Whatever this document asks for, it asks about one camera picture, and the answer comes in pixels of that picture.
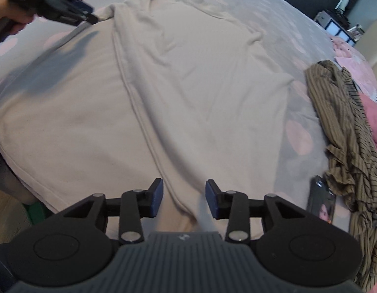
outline bedsheet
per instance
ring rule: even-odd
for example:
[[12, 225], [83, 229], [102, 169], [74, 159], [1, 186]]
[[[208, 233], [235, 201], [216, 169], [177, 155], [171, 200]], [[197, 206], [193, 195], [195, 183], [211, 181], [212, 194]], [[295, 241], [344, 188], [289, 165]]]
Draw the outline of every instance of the bedsheet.
[[[92, 4], [96, 9], [101, 9], [111, 3], [123, 2], [124, 0], [85, 1]], [[277, 170], [273, 188], [275, 193], [305, 208], [309, 193], [309, 180], [314, 175], [321, 175], [328, 167], [328, 161], [324, 155], [326, 142], [318, 118], [306, 93], [303, 71], [311, 63], [334, 58], [331, 41], [322, 28], [283, 0], [205, 1], [214, 4], [221, 11], [230, 13], [250, 29], [261, 33], [263, 36], [262, 45], [267, 54], [281, 66], [283, 71], [293, 77], [289, 89], [279, 157], [274, 160], [277, 162]], [[24, 65], [43, 51], [51, 48], [54, 43], [67, 36], [72, 30], [73, 28], [67, 25], [38, 18], [19, 35], [7, 39], [0, 46], [0, 94], [7, 87], [8, 80], [11, 80]], [[130, 104], [125, 103], [122, 110], [129, 111]], [[133, 115], [127, 113], [127, 118], [133, 118]], [[132, 189], [133, 186], [136, 188], [146, 186], [152, 178], [160, 173], [151, 161], [146, 164], [141, 162], [144, 156], [147, 155], [149, 159], [151, 159], [151, 156], [146, 144], [143, 145], [144, 141], [136, 145], [137, 140], [139, 140], [139, 127], [125, 129], [124, 131], [126, 131], [125, 148], [124, 150], [122, 150], [123, 148], [118, 149], [117, 154], [121, 154], [119, 159], [122, 159], [124, 154], [130, 155], [130, 161], [121, 163], [119, 169], [112, 170], [111, 167], [106, 166], [100, 171], [100, 179], [97, 184], [80, 176], [77, 178], [75, 188], [72, 188], [70, 192], [66, 191], [64, 194], [59, 194], [59, 185], [65, 184], [65, 182], [59, 182], [59, 184], [57, 182], [55, 186], [41, 188], [37, 182], [26, 182], [28, 177], [21, 173], [19, 169], [14, 169], [14, 171], [25, 181], [27, 187], [53, 210], [61, 210], [91, 194], [100, 184], [107, 186], [120, 182], [122, 187], [127, 189]], [[11, 160], [11, 155], [5, 153], [2, 140], [3, 138], [0, 138], [0, 149], [6, 154], [8, 163], [14, 168], [17, 160]], [[34, 153], [39, 153], [40, 158], [43, 159], [46, 154], [48, 155], [48, 145], [53, 143], [44, 142], [44, 144], [44, 149], [34, 149], [35, 146], [27, 149], [24, 157], [26, 158], [27, 153], [34, 151]], [[113, 161], [116, 161], [116, 159], [106, 158], [106, 164], [112, 164]], [[47, 165], [56, 166], [57, 164], [52, 162]], [[44, 171], [48, 171], [47, 165], [43, 167]], [[35, 171], [42, 170], [38, 166], [35, 165]], [[84, 165], [71, 164], [70, 166], [76, 167], [81, 172], [81, 167]], [[119, 176], [119, 179], [111, 182], [109, 178], [116, 175], [116, 171], [120, 171], [122, 175]], [[222, 186], [222, 182], [218, 183], [222, 188], [225, 188], [225, 186]], [[183, 199], [176, 199], [176, 201], [180, 204], [184, 202]], [[348, 218], [348, 210], [339, 201], [335, 210], [334, 224], [347, 230]]]

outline olive striped cloth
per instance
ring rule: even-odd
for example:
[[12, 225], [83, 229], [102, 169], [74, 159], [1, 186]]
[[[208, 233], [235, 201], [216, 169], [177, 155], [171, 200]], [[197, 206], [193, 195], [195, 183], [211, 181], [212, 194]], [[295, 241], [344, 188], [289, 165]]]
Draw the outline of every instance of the olive striped cloth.
[[364, 107], [347, 69], [331, 61], [305, 72], [308, 94], [328, 138], [328, 186], [350, 209], [350, 234], [363, 251], [354, 280], [366, 292], [377, 281], [377, 150]]

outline bed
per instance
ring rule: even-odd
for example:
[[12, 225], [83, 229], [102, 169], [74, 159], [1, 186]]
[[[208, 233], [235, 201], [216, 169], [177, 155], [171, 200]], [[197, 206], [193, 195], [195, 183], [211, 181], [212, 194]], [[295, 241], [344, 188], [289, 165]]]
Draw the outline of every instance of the bed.
[[[106, 7], [125, 0], [85, 1], [94, 6], [97, 14], [104, 16]], [[215, 6], [219, 12], [230, 14], [256, 34], [269, 58], [290, 76], [285, 109], [277, 115], [281, 125], [279, 142], [272, 146], [273, 153], [266, 158], [267, 163], [249, 160], [246, 164], [250, 167], [235, 168], [235, 177], [209, 171], [208, 175], [214, 173], [216, 177], [207, 178], [215, 179], [223, 190], [236, 189], [255, 198], [272, 192], [306, 208], [310, 179], [323, 174], [328, 168], [328, 160], [324, 154], [326, 140], [307, 95], [304, 70], [315, 62], [332, 60], [332, 43], [318, 24], [283, 0], [204, 2]], [[27, 29], [1, 44], [0, 151], [8, 165], [24, 187], [53, 212], [93, 193], [119, 197], [127, 190], [147, 188], [156, 177], [163, 177], [166, 183], [164, 201], [157, 219], [143, 222], [146, 234], [152, 230], [219, 230], [223, 233], [225, 222], [214, 222], [205, 203], [205, 177], [191, 180], [187, 174], [190, 172], [184, 171], [184, 163], [178, 170], [174, 169], [179, 180], [168, 174], [168, 167], [173, 167], [175, 160], [168, 152], [154, 148], [149, 137], [161, 140], [159, 133], [144, 134], [130, 92], [123, 85], [108, 87], [103, 80], [90, 78], [89, 84], [76, 83], [74, 75], [82, 73], [76, 70], [80, 62], [77, 59], [85, 50], [71, 50], [68, 45], [81, 30], [84, 28], [74, 29], [38, 18]], [[88, 30], [95, 32], [97, 26]], [[108, 28], [103, 32], [106, 39], [111, 34]], [[19, 78], [35, 58], [43, 69], [48, 69], [43, 66], [44, 59], [51, 58], [53, 51], [61, 47], [69, 47], [64, 48], [66, 57], [61, 54], [55, 62], [61, 61], [67, 71], [48, 78], [44, 76], [45, 81], [39, 80], [35, 85], [27, 84], [27, 80], [30, 82], [28, 76]], [[97, 58], [98, 45], [92, 45], [90, 41], [89, 47], [87, 52], [92, 51]], [[87, 68], [92, 72], [95, 67]], [[72, 93], [72, 105], [60, 104], [56, 94], [63, 89], [62, 85], [66, 96]], [[111, 109], [112, 102], [119, 104]], [[83, 123], [82, 116], [90, 107], [100, 114], [97, 124]], [[73, 117], [73, 111], [76, 111], [76, 117]], [[260, 140], [256, 143], [258, 153], [265, 154]], [[239, 149], [242, 149], [240, 145], [233, 151], [232, 160], [244, 155]], [[221, 160], [214, 160], [215, 167], [220, 163]], [[199, 163], [196, 164], [198, 171], [202, 165], [207, 168], [207, 164]], [[261, 171], [273, 174], [262, 177]], [[348, 209], [338, 198], [334, 225], [348, 231], [349, 216]], [[260, 229], [260, 222], [252, 220], [253, 238], [261, 235]], [[117, 220], [109, 220], [107, 234], [117, 236]]]

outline black phone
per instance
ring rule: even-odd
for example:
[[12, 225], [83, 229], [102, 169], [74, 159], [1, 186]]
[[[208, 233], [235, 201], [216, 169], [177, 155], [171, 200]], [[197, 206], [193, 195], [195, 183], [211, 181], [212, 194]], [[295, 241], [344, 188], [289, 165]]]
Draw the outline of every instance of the black phone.
[[320, 176], [311, 179], [308, 206], [306, 211], [332, 223], [334, 220], [336, 195], [328, 188]]

